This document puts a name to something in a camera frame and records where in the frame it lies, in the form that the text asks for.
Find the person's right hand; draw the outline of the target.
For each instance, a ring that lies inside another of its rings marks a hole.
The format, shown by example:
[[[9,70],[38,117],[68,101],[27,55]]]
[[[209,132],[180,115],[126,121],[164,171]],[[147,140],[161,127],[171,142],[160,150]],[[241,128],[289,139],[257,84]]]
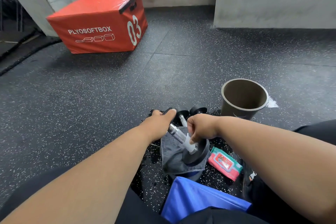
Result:
[[[189,130],[201,130],[202,140],[213,139],[220,136],[219,116],[212,116],[208,114],[197,114],[191,116],[187,120],[188,133]]]

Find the person's left hand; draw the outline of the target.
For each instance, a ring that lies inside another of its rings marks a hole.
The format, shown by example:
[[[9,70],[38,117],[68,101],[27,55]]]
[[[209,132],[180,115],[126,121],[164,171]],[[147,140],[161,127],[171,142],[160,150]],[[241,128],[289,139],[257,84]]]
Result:
[[[168,131],[172,121],[166,121],[163,112],[154,110],[152,115],[146,118],[140,125],[141,132],[144,134],[146,141],[151,144],[162,138]]]

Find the white wet wipe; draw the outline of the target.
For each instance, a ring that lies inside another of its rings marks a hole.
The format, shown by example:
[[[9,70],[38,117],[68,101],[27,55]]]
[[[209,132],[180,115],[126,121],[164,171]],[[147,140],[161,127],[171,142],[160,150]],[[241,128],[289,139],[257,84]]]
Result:
[[[189,152],[189,154],[194,154],[198,150],[198,143],[191,144],[190,138],[189,133],[187,133],[182,146]]]

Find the person's right forearm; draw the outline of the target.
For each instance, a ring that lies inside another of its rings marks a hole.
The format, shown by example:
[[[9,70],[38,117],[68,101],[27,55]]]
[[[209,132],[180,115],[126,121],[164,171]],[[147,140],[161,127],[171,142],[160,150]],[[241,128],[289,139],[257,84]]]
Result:
[[[217,117],[224,138],[292,209],[315,224],[336,224],[336,146],[281,128]]]

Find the person's left forearm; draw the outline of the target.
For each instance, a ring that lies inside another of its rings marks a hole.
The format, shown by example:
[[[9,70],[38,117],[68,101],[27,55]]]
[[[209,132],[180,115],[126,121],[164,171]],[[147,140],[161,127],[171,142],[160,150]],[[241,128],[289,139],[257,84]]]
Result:
[[[138,126],[83,160],[0,224],[115,224],[147,147],[162,137]]]

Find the grey cloth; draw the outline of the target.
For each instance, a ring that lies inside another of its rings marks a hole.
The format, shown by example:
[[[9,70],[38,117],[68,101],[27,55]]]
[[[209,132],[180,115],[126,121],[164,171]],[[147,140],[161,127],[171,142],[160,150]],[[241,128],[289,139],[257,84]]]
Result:
[[[191,144],[187,127],[170,124],[168,132],[161,138],[160,146],[164,174],[171,179],[181,176],[197,181],[210,156],[209,148],[208,139]]]

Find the red and green wipes pack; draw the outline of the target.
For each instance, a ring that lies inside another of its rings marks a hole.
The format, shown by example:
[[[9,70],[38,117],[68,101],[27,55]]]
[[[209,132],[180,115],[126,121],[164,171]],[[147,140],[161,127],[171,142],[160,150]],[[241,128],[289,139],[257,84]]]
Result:
[[[232,181],[236,181],[243,170],[238,161],[213,145],[210,145],[210,157],[207,162]]]

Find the blue fabric bag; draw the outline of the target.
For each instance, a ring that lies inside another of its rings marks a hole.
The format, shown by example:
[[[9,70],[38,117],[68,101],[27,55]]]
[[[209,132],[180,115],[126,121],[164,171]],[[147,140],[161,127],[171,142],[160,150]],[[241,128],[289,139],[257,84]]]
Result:
[[[184,177],[174,179],[160,215],[172,224],[208,207],[246,212],[251,203]]]

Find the brown round bin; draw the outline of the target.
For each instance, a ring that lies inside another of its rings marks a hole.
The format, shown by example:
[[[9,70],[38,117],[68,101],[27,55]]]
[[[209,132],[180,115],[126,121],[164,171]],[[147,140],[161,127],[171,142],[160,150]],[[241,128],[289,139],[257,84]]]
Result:
[[[244,78],[225,82],[221,88],[221,116],[252,120],[269,102],[267,90],[259,83]]]

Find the black bag with buckle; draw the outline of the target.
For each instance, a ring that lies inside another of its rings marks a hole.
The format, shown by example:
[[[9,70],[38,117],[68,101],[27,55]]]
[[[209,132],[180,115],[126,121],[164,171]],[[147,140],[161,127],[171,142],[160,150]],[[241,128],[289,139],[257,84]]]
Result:
[[[255,202],[261,198],[264,194],[264,183],[259,178],[256,172],[254,172],[245,161],[242,162],[243,167],[243,186],[242,197],[248,202]]]

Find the white paper scrap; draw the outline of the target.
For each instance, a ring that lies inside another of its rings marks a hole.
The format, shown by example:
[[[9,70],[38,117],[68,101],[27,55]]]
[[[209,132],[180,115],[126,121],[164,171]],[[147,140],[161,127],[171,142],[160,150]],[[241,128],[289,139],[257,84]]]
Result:
[[[274,99],[271,98],[271,96],[269,96],[268,103],[267,103],[266,107],[268,107],[268,108],[279,108],[279,105],[277,104],[277,102]]]

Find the red soft plyo box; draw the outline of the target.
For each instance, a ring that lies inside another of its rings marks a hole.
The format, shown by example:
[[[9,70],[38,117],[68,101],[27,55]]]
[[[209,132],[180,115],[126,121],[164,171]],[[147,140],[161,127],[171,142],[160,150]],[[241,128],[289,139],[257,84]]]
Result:
[[[148,27],[142,0],[76,0],[46,19],[72,54],[133,51]]]

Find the person's black trouser right leg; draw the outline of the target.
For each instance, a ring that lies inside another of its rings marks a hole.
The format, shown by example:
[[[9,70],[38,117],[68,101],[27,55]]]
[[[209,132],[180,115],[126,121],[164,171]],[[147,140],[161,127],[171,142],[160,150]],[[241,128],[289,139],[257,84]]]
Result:
[[[336,120],[305,125],[295,129],[293,132],[336,145]],[[264,194],[258,201],[251,203],[246,211],[247,214],[259,218],[268,224],[313,224],[313,222],[297,213],[277,196],[264,181],[263,183]]]

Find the dark metal rack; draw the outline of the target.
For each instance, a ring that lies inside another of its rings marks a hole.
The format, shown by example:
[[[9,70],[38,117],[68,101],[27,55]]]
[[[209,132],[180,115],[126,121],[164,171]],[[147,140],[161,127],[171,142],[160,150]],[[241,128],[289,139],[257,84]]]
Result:
[[[5,20],[16,22],[16,29],[23,32],[25,19],[31,18],[19,0],[0,0],[0,31],[4,30]]]

